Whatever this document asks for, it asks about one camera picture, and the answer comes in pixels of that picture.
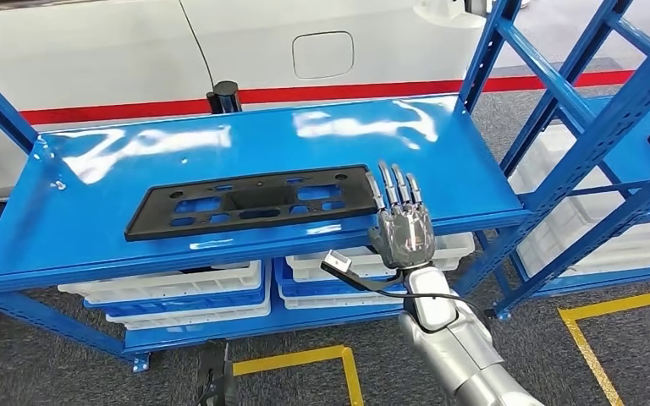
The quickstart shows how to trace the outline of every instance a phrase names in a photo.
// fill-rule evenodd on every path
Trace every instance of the robot finger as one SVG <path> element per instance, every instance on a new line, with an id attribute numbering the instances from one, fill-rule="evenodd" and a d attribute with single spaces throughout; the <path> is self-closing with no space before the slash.
<path id="1" fill-rule="evenodd" d="M 394 163 L 392 166 L 394 173 L 394 180 L 397 182 L 397 191 L 399 193 L 399 201 L 402 204 L 410 203 L 410 191 L 407 189 L 407 184 L 405 183 L 405 176 L 403 176 L 402 171 L 399 170 L 399 165 Z"/>
<path id="2" fill-rule="evenodd" d="M 394 191 L 394 185 L 392 182 L 392 177 L 390 176 L 390 171 L 388 169 L 385 161 L 379 162 L 380 172 L 383 174 L 383 181 L 385 183 L 385 194 L 388 197 L 388 203 L 391 206 L 397 206 L 399 200 L 397 200 L 397 192 Z"/>
<path id="3" fill-rule="evenodd" d="M 422 203 L 422 194 L 420 191 L 420 185 L 417 184 L 417 180 L 412 173 L 407 174 L 407 181 L 410 183 L 410 192 L 412 193 L 412 202 L 415 204 Z"/>
<path id="4" fill-rule="evenodd" d="M 383 195 L 380 193 L 380 188 L 377 186 L 377 180 L 372 176 L 371 172 L 365 173 L 367 182 L 370 184 L 370 189 L 372 189 L 372 198 L 375 200 L 378 210 L 385 209 L 385 200 L 383 200 Z"/>

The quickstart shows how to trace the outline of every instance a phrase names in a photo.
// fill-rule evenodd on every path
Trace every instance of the shelf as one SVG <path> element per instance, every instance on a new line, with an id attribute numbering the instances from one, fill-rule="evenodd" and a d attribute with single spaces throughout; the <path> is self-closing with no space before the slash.
<path id="1" fill-rule="evenodd" d="M 272 272 L 272 262 L 266 272 Z M 125 353 L 145 353 L 167 348 L 184 347 L 216 338 L 235 339 L 306 328 L 337 326 L 356 321 L 393 317 L 402 304 L 379 306 L 334 307 L 327 309 L 287 310 L 278 295 L 278 285 L 270 291 L 270 315 L 243 320 L 219 321 L 188 326 L 131 330 L 125 334 Z"/>
<path id="2" fill-rule="evenodd" d="M 380 159 L 416 175 L 437 234 L 529 213 L 457 96 L 51 132 L 0 219 L 0 291 L 364 245 L 374 217 L 130 243 L 124 230 L 153 185 Z"/>
<path id="3" fill-rule="evenodd" d="M 511 256 L 512 266 L 516 269 L 522 281 L 527 281 L 529 276 L 521 263 L 517 252 Z M 546 298 L 558 294 L 572 294 L 589 289 L 604 288 L 620 283 L 633 283 L 650 280 L 650 268 L 631 269 L 627 271 L 588 273 L 568 277 L 557 277 L 552 282 L 539 289 L 532 297 Z"/>
<path id="4" fill-rule="evenodd" d="M 587 105 L 596 114 L 607 105 L 611 96 L 587 99 Z M 607 166 L 622 182 L 650 180 L 650 113 L 631 130 L 625 138 L 604 158 Z M 650 214 L 645 222 L 650 222 Z"/>

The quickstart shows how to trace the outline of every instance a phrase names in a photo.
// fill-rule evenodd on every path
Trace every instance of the white car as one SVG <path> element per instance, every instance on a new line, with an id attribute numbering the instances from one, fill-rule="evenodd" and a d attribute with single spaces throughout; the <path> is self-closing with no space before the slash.
<path id="1" fill-rule="evenodd" d="M 458 80 L 487 8 L 480 0 L 2 3 L 0 91 L 39 130 L 203 113 L 220 80 L 255 90 L 242 93 L 245 108 Z M 369 85 L 333 87 L 361 84 Z M 410 85 L 427 92 L 427 83 Z M 0 199 L 24 161 L 0 132 Z"/>

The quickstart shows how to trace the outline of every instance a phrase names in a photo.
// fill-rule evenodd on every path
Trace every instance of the black post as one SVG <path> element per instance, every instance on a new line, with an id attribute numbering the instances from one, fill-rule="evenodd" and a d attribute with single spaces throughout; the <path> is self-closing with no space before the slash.
<path id="1" fill-rule="evenodd" d="M 238 98 L 238 84 L 233 81 L 224 80 L 217 82 L 213 86 L 213 91 L 209 91 L 206 97 L 208 103 L 211 105 L 211 112 L 213 114 L 243 111 L 243 107 L 240 106 L 240 99 Z"/>

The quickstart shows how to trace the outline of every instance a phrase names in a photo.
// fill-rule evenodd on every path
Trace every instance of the floor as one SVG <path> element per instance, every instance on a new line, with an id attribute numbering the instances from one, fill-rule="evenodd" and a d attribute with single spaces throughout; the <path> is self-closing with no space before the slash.
<path id="1" fill-rule="evenodd" d="M 525 22 L 528 26 L 543 26 L 546 19 L 535 15 L 546 14 L 550 19 L 547 24 L 566 27 L 571 23 L 567 18 L 574 19 L 576 13 L 585 14 L 593 9 L 590 3 L 596 2 L 533 0 L 521 17 L 530 20 Z M 650 33 L 650 7 L 642 1 L 632 7 L 639 10 L 634 19 Z M 544 14 L 533 14 L 538 9 Z M 537 44 L 547 47 L 551 53 L 547 56 L 553 61 L 562 60 L 559 50 L 571 45 L 560 43 L 559 28 L 550 27 L 551 35 L 541 40 L 543 44 Z M 528 74 L 521 62 L 515 60 L 516 56 L 510 57 L 504 50 L 493 75 Z M 628 69 L 638 64 L 636 58 L 620 52 L 618 47 L 603 49 L 599 57 L 591 70 Z M 593 96 L 614 91 L 614 87 L 602 87 L 582 93 Z M 506 152 L 540 95 L 541 92 L 529 91 L 482 96 L 475 120 L 496 158 Z M 476 254 L 465 258 L 460 269 L 450 273 L 451 282 Z M 543 403 L 610 404 L 558 308 L 646 293 L 650 293 L 650 282 L 527 302 L 513 313 L 511 320 L 494 323 L 495 346 L 510 373 Z M 122 334 L 118 326 L 105 322 L 102 315 L 85 310 L 74 295 L 54 289 L 34 290 L 29 295 L 104 332 L 116 337 Z M 474 297 L 483 305 L 490 304 L 495 299 L 492 281 L 486 281 Z M 650 404 L 650 305 L 581 320 L 578 326 L 623 404 Z M 450 404 L 422 362 L 406 347 L 395 320 L 239 339 L 231 342 L 230 353 L 240 361 L 340 344 L 352 348 L 366 403 Z M 193 405 L 202 350 L 192 347 L 154 354 L 151 369 L 134 374 L 127 365 L 105 354 L 5 318 L 0 325 L 0 405 Z M 238 383 L 244 405 L 350 402 L 339 359 L 257 372 L 239 377 Z"/>

